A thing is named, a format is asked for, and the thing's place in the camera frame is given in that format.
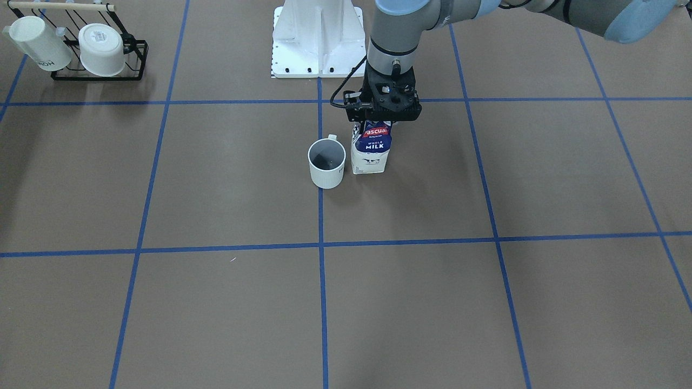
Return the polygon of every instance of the wooden handle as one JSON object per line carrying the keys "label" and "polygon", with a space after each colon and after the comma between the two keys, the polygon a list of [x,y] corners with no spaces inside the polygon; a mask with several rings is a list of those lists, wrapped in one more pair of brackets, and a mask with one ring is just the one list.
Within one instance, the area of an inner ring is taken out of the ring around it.
{"label": "wooden handle", "polygon": [[113,4],[81,4],[81,3],[44,3],[34,1],[8,1],[10,8],[35,10],[74,10],[74,11],[110,11],[115,12]]}

